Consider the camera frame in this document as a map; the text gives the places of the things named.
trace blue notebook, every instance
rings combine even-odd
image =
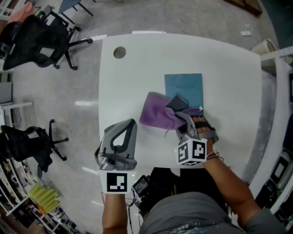
[[[201,74],[166,74],[166,96],[173,98],[179,94],[188,101],[189,108],[203,108],[202,76]]]

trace table hole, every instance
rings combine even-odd
[[[126,49],[122,46],[119,46],[114,50],[113,55],[117,59],[123,58],[126,55]]]

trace person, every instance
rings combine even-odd
[[[195,124],[205,122],[201,117],[193,117],[193,121]],[[198,133],[209,131],[210,128],[197,129]],[[261,209],[256,204],[248,186],[213,154],[211,139],[207,142],[207,154],[211,154],[211,156],[203,163],[203,166],[212,182],[205,183],[205,188],[201,191],[180,192],[158,201],[144,215],[139,234],[286,233],[284,226],[271,214],[269,209]],[[190,187],[192,187],[193,181],[195,183],[199,180],[189,177]],[[239,227],[232,224],[223,202],[231,207],[234,214],[238,215]],[[127,233],[127,222],[125,196],[107,194],[102,221],[103,233],[125,234]]]

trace yellow object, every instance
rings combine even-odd
[[[57,206],[60,201],[56,200],[57,191],[55,189],[41,188],[37,183],[29,192],[28,195],[36,201],[36,203],[43,208],[46,213],[51,212]]]

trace purple cloth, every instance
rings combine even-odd
[[[175,130],[185,124],[180,118],[175,116],[174,110],[166,107],[170,98],[165,95],[149,92],[141,112],[139,122],[141,124],[167,130]],[[194,115],[200,114],[199,108],[189,109]]]

